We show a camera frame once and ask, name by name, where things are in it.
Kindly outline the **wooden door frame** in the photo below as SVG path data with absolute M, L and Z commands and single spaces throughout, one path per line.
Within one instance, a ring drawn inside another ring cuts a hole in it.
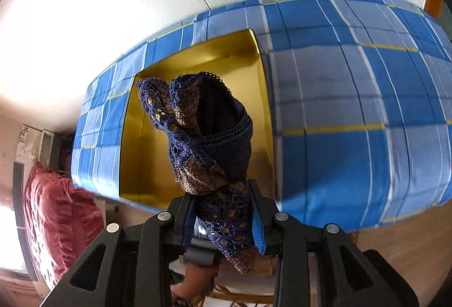
M 425 0 L 424 11 L 432 18 L 438 20 L 442 11 L 444 0 Z

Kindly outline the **navy gold lace cloth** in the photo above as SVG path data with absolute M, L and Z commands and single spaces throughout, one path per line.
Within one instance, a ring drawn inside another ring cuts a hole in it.
M 195 196 L 199 224 L 239 273 L 258 255 L 253 204 L 246 185 L 253 122 L 244 105 L 211 72 L 166 82 L 137 82 L 143 109 L 169 142 L 169 159 L 181 189 Z

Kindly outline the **red pleated cushion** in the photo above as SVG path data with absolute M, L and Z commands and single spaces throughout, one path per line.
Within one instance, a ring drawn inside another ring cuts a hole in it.
M 34 265 L 53 289 L 104 230 L 102 212 L 92 193 L 40 163 L 30 171 L 22 208 Z

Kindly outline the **blue plaid tablecloth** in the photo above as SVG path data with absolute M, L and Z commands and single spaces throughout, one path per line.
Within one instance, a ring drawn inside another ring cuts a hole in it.
M 246 0 L 161 31 L 87 88 L 75 183 L 119 198 L 133 78 L 243 29 L 254 31 L 267 69 L 282 211 L 350 231 L 451 200 L 451 40 L 404 0 Z

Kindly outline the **gold rectangular tray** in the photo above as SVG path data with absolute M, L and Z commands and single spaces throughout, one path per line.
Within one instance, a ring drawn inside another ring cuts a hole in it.
M 142 69 L 135 82 L 147 76 L 170 81 L 179 75 L 211 72 L 230 88 L 253 120 L 252 155 L 248 175 L 260 192 L 275 195 L 273 130 L 267 79 L 254 32 L 245 29 L 180 51 Z M 124 201 L 165 210 L 181 196 L 168 154 L 168 140 L 157 130 L 142 108 L 138 89 L 133 87 L 127 104 L 119 161 L 119 196 Z

